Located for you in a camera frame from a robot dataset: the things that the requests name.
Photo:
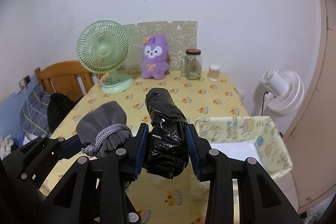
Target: black plastic bag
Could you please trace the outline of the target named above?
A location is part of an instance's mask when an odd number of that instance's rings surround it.
[[[151,89],[145,103],[153,130],[148,135],[143,167],[148,173],[172,179],[188,165],[188,122],[166,89]]]

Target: plaid pillow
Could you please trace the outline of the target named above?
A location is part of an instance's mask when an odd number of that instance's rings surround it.
[[[50,94],[45,93],[41,85],[34,87],[20,112],[20,125],[24,134],[35,136],[51,135],[48,127],[47,108]]]

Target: chair backrest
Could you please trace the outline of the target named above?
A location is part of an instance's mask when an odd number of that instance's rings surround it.
[[[35,74],[39,84],[48,93],[63,93],[73,101],[83,96],[77,75],[81,77],[86,92],[89,92],[94,85],[92,73],[86,70],[79,61],[56,63],[44,70],[38,68]]]

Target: power outlet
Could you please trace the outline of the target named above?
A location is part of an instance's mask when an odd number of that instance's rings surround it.
[[[19,81],[20,89],[23,90],[25,86],[27,86],[31,82],[29,75]]]

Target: table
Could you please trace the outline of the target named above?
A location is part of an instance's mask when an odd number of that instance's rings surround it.
[[[135,84],[121,93],[106,94],[100,89],[100,84],[96,84],[67,115],[51,137],[68,139],[75,135],[80,119],[109,101],[117,101],[125,110],[127,126],[132,132],[137,131],[141,122],[148,123],[151,130],[150,117],[144,101],[147,92],[153,87],[169,90],[175,104],[182,110],[189,123],[194,123],[198,117],[247,116],[236,89],[223,73],[217,82],[209,81],[207,72],[202,72],[202,78],[193,81],[181,77],[180,71],[170,71],[163,80],[142,79],[138,71],[129,74],[135,78]],[[83,154],[78,153],[70,160],[60,160],[47,177],[45,185],[52,189],[81,155]],[[142,223],[201,224],[204,223],[208,197],[190,194],[191,187],[197,183],[199,182],[189,162],[184,172],[173,180],[148,174],[142,169],[138,180],[126,191],[142,216]]]

